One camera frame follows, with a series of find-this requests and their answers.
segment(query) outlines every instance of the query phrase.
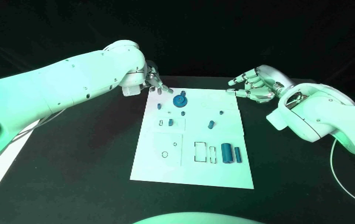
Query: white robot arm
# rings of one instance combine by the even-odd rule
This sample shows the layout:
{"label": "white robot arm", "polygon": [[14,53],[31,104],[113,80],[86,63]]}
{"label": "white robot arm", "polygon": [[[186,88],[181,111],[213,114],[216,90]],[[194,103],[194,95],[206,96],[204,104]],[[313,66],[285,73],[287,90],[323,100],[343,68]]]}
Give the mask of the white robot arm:
{"label": "white robot arm", "polygon": [[330,134],[355,154],[355,103],[334,88],[303,83],[295,85],[272,67],[261,65],[227,84],[245,81],[245,90],[227,89],[226,93],[246,97],[258,103],[279,98],[278,108],[265,117],[281,130],[287,126],[295,135],[314,142]]}
{"label": "white robot arm", "polygon": [[173,93],[160,81],[154,63],[145,63],[138,44],[129,40],[0,79],[0,153],[28,124],[116,86],[124,96],[137,95],[144,87]]}

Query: white paper sheet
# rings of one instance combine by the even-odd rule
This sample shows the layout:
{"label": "white paper sheet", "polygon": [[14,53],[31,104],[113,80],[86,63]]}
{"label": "white paper sheet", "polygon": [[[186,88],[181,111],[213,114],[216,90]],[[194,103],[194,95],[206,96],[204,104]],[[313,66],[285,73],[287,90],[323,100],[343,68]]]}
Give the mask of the white paper sheet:
{"label": "white paper sheet", "polygon": [[[177,108],[171,99],[181,91],[187,104]],[[194,161],[194,142],[206,144],[206,162]],[[233,163],[222,163],[222,143],[239,147],[240,164],[233,150]],[[216,163],[210,163],[209,147],[216,148]],[[253,189],[236,99],[225,90],[173,88],[173,95],[148,94],[129,179]]]}

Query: small blue object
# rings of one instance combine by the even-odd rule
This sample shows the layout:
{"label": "small blue object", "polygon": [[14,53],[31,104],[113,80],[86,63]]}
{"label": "small blue object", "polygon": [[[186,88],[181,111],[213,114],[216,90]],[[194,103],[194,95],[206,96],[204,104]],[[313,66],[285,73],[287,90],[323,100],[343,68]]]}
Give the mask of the small blue object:
{"label": "small blue object", "polygon": [[239,151],[239,148],[235,147],[235,148],[233,148],[233,151],[235,151],[235,159],[236,159],[236,162],[240,163],[240,162],[242,162],[242,158],[240,158],[240,151]]}
{"label": "small blue object", "polygon": [[223,143],[220,145],[220,149],[222,149],[223,164],[230,164],[232,163],[230,144],[229,143]]}
{"label": "small blue object", "polygon": [[180,95],[173,97],[171,103],[177,108],[184,107],[184,105],[187,104],[187,99],[184,97],[186,93],[184,91],[181,91]]}
{"label": "small blue object", "polygon": [[212,128],[213,128],[213,124],[215,124],[215,122],[213,122],[213,121],[210,121],[210,122],[209,122],[209,129],[212,129]]}

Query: table surface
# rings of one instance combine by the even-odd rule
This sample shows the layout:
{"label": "table surface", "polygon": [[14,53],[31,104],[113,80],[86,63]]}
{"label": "table surface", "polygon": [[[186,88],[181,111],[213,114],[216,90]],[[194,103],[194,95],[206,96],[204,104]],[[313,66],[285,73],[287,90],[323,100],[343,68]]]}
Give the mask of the table surface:
{"label": "table surface", "polygon": [[[161,77],[176,88],[226,89],[230,78]],[[210,212],[264,223],[350,223],[355,199],[330,172],[333,138],[310,143],[277,131],[277,106],[238,98],[253,190],[129,180],[148,90],[113,89],[33,131],[0,183],[0,223],[132,223]],[[355,155],[337,144],[337,178],[355,193]]]}

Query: dark background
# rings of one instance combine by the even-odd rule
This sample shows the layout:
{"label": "dark background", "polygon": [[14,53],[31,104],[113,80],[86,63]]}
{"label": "dark background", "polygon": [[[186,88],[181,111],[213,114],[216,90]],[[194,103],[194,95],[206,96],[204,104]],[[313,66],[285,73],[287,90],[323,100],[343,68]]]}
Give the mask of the dark background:
{"label": "dark background", "polygon": [[355,0],[0,0],[0,77],[139,44],[163,75],[235,77],[261,64],[353,98]]}

